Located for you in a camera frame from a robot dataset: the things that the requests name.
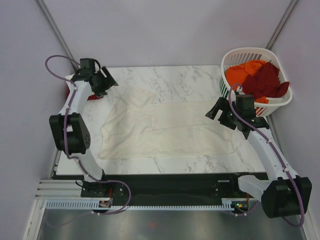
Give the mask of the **cream white t shirt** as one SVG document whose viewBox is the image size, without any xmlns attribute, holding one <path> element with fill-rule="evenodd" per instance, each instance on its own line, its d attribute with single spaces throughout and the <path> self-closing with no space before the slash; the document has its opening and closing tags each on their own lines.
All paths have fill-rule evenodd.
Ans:
<svg viewBox="0 0 320 240">
<path fill-rule="evenodd" d="M 154 92 L 128 87 L 101 128 L 98 157 L 231 154 L 230 130 L 205 116 L 213 105 L 213 101 L 159 103 Z"/>
</svg>

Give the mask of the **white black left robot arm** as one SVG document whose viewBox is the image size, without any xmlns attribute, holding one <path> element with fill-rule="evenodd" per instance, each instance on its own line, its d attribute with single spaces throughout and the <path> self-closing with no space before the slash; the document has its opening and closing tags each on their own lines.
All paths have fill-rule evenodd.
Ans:
<svg viewBox="0 0 320 240">
<path fill-rule="evenodd" d="M 102 180 L 104 170 L 90 149 L 91 135 L 82 114 L 90 96 L 106 96 L 107 90 L 118 83 L 105 66 L 87 79 L 80 80 L 79 75 L 74 74 L 65 77 L 65 80 L 69 88 L 66 102 L 58 114 L 49 117 L 54 143 L 67 159 L 75 162 L 85 181 L 94 182 L 92 191 L 104 197 L 109 193 L 110 185 Z"/>
</svg>

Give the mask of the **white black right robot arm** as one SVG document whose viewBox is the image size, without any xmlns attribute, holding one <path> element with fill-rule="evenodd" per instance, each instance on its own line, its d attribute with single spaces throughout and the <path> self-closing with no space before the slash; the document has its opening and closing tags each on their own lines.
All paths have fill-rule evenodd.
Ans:
<svg viewBox="0 0 320 240">
<path fill-rule="evenodd" d="M 231 102 L 220 97 L 206 117 L 214 120 L 221 111 L 221 125 L 242 132 L 254 148 L 267 174 L 268 180 L 253 175 L 240 176 L 229 184 L 235 197 L 248 193 L 256 198 L 268 218 L 300 216 L 303 221 L 308 209 L 312 183 L 308 177 L 300 177 L 290 166 L 275 143 L 266 119 L 256 115 L 251 95 L 237 95 Z"/>
</svg>

